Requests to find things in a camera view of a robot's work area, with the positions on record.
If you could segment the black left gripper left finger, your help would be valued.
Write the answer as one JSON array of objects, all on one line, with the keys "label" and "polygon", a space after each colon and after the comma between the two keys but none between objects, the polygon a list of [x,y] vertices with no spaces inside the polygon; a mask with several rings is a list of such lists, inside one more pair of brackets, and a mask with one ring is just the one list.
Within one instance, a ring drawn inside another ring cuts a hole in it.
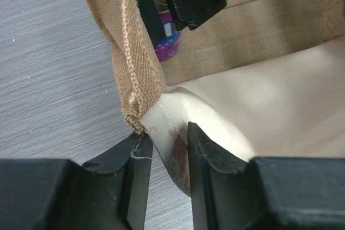
[{"label": "black left gripper left finger", "polygon": [[153,143],[131,134],[79,165],[1,160],[1,229],[143,229]]}]

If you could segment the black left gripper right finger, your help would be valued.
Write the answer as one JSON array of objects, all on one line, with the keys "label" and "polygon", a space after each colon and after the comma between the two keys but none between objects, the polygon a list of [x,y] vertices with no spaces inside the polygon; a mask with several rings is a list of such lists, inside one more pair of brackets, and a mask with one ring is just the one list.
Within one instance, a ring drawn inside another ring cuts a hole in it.
[{"label": "black left gripper right finger", "polygon": [[344,229],[344,159],[245,162],[188,124],[194,229]]}]

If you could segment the tan burlap canvas bag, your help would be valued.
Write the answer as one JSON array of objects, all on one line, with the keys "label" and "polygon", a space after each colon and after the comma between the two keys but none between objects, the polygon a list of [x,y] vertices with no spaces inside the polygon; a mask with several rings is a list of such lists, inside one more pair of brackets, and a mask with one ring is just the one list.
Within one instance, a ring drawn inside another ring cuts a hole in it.
[{"label": "tan burlap canvas bag", "polygon": [[159,62],[136,0],[86,0],[126,122],[190,194],[187,125],[244,161],[344,156],[344,0],[238,0]]}]

